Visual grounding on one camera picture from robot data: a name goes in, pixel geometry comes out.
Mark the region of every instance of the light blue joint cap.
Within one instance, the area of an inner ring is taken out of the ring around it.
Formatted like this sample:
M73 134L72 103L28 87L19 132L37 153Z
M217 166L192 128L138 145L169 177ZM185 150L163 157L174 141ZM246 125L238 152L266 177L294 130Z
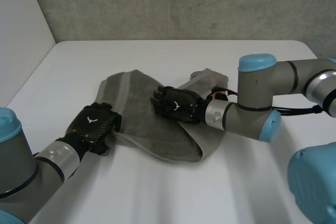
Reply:
M21 123L13 110L0 108L0 143L16 136L21 129Z
M328 58L328 60L331 60L332 62L336 63L336 58Z
M245 55L239 59L239 72L254 72L270 68L277 63L274 55L254 54Z
M280 127L281 114L279 111L273 110L261 129L259 141L267 143L274 141L279 135Z
M296 152L287 169L289 190L312 223L336 223L336 143Z
M25 224L20 219L16 218L14 215L11 215L0 209L0 223L5 224Z

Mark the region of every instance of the cloth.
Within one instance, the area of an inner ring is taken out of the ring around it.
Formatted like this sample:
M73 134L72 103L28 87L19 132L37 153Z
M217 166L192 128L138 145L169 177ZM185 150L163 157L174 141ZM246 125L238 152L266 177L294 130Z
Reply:
M215 85L227 87L228 78L209 69L192 73L191 80L180 88L206 97ZM154 113L150 97L161 85L138 70L114 74L99 87L96 102L113 105L122 115L117 143L135 145L171 162L200 162L219 146L224 132L206 125L186 125Z

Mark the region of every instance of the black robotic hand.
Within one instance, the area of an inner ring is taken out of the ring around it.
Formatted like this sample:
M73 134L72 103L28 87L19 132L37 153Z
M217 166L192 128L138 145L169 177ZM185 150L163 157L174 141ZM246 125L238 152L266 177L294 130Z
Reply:
M153 91L151 103L156 114L165 118L186 123L199 123L194 117L195 106L202 97L191 90L175 89L172 87L158 87Z
M107 103L93 103L84 107L69 125L66 136L80 136L90 152L105 154L108 150L105 138L113 129L120 130L122 120L121 115L111 109L112 106Z

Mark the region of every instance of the table surface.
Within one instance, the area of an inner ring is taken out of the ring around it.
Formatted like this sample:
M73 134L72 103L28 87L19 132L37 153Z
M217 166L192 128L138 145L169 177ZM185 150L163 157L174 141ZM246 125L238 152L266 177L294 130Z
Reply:
M278 61L315 58L292 40L67 41L51 50L9 108L38 152L63 136L107 76L139 69L178 87L193 71L211 68L227 75L236 90L238 59L261 52ZM312 103L283 95L274 105ZM283 118L271 144L227 133L199 164L171 164L126 146L107 157L88 154L32 223L309 223L288 191L286 167L295 151L333 142L333 122L325 113Z

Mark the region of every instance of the white wall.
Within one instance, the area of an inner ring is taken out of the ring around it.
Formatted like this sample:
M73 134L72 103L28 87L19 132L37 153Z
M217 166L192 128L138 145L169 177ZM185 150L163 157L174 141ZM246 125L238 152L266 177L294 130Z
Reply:
M0 106L6 106L55 41L36 0L0 0Z

